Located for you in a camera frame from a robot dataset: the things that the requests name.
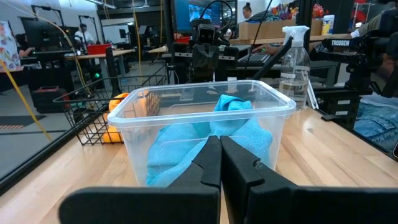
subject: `blue microfiber cloth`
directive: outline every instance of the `blue microfiber cloth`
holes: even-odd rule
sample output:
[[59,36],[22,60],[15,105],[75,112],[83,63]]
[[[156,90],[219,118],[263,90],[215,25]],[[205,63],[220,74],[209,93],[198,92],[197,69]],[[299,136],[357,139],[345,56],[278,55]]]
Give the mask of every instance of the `blue microfiber cloth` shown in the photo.
[[[214,111],[252,109],[250,101],[221,95]],[[172,124],[161,129],[147,156],[147,185],[166,187],[191,164],[209,136],[230,136],[239,145],[269,164],[272,134],[256,118]]]

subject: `white spray nozzle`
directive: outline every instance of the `white spray nozzle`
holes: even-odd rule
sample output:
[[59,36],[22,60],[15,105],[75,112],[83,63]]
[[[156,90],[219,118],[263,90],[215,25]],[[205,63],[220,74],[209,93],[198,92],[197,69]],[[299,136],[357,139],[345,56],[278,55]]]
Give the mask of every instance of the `white spray nozzle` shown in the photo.
[[283,27],[282,32],[286,33],[284,45],[293,37],[292,47],[303,47],[304,35],[309,29],[306,26]]

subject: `black wire basket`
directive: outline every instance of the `black wire basket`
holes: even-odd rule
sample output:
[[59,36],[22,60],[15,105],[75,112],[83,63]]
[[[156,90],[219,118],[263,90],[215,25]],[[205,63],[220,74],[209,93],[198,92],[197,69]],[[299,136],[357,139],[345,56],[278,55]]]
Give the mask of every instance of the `black wire basket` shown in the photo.
[[[107,90],[103,84],[104,82],[115,82],[115,80],[118,82],[121,93],[130,93],[138,88],[167,83],[166,75],[103,78],[54,99],[54,103],[62,103],[66,108],[65,116],[72,130],[77,132],[77,138],[83,146],[123,142],[121,133],[117,132],[115,127],[109,126],[107,120],[110,112],[109,102],[124,99],[124,97],[112,97],[115,95],[113,93],[115,88]],[[146,98],[147,115],[156,115],[159,112],[159,96],[148,92]]]

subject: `spray bottle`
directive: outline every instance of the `spray bottle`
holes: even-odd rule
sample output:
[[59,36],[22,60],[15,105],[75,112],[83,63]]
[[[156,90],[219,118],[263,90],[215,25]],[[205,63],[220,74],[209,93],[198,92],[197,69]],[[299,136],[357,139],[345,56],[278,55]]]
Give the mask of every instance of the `spray bottle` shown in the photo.
[[286,53],[280,70],[279,91],[296,102],[296,109],[305,107],[308,80],[310,77],[310,57],[304,46],[304,35],[310,28],[306,26],[283,27],[285,43],[293,37],[292,48]]

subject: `red box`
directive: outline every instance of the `red box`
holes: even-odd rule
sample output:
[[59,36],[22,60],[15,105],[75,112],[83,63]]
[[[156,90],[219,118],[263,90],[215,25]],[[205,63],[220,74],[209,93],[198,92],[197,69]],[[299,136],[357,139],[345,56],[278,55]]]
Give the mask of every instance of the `red box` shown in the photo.
[[189,44],[191,37],[181,37],[177,39],[177,43]]
[[96,45],[90,45],[87,46],[87,52],[88,54],[105,54],[105,50],[108,47],[112,47],[112,44],[96,44]]

